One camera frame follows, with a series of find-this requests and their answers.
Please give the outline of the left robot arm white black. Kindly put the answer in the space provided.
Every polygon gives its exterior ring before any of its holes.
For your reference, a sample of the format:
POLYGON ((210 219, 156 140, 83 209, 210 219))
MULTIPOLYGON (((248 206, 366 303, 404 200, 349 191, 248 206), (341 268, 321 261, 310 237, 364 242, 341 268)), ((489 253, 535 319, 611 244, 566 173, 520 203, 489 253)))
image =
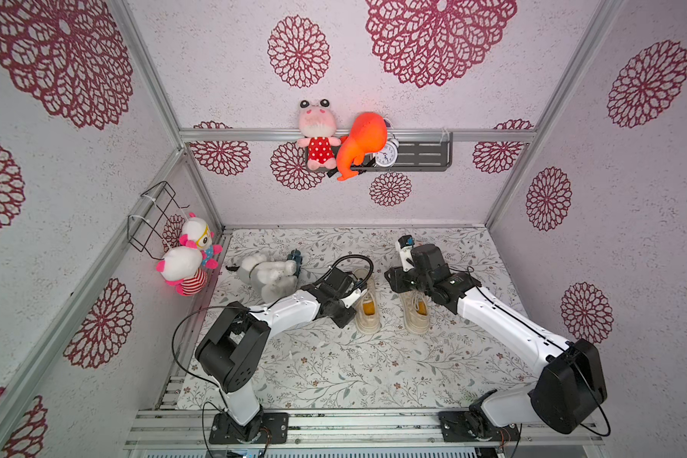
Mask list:
POLYGON ((357 278, 337 267, 273 303, 252 308, 229 303, 195 350, 202 370, 219 387, 226 414, 240 427, 258 417, 255 374, 268 341, 286 330, 330 318, 340 328, 356 313, 354 303, 366 292, 369 276, 357 278))

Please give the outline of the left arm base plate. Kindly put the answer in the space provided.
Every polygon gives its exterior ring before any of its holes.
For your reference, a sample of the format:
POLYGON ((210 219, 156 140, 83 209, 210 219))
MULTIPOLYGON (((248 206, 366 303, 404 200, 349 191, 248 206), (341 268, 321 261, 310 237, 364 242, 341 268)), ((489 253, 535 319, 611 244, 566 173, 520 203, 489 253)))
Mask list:
POLYGON ((289 419, 287 412, 262 412, 242 426, 228 413, 218 413, 214 417, 208 442, 211 445, 284 444, 287 441, 289 419))

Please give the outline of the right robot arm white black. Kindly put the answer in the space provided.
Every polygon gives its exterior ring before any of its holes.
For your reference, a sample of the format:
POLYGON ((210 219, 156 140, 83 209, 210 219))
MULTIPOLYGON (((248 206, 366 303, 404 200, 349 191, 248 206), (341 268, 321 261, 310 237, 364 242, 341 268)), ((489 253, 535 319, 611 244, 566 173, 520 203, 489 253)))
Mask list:
POLYGON ((518 424, 541 422, 570 434, 607 400, 597 348, 574 342, 532 322, 506 305, 468 271, 450 269, 434 244, 416 245, 412 236, 397 240, 401 264, 385 278, 395 293, 418 291, 433 303, 480 326, 519 357, 536 382, 509 390, 492 390, 457 412, 440 416, 444 431, 486 441, 518 424))

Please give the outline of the yellow insole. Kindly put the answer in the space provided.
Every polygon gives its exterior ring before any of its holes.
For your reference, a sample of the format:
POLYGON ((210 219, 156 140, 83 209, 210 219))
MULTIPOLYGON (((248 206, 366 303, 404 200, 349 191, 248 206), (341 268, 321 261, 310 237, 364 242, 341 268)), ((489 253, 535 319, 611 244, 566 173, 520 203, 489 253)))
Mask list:
POLYGON ((362 309, 366 316, 373 316, 377 313, 377 306, 374 301, 364 302, 362 309))

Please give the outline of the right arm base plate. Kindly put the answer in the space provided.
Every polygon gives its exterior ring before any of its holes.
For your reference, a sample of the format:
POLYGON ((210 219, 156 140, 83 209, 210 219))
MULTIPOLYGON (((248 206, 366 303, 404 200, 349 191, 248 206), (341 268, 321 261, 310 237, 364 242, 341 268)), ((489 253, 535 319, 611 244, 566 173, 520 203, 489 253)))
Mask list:
POLYGON ((469 410, 440 411, 438 420, 447 443, 496 441, 502 444, 521 438, 518 427, 496 427, 486 417, 469 410))

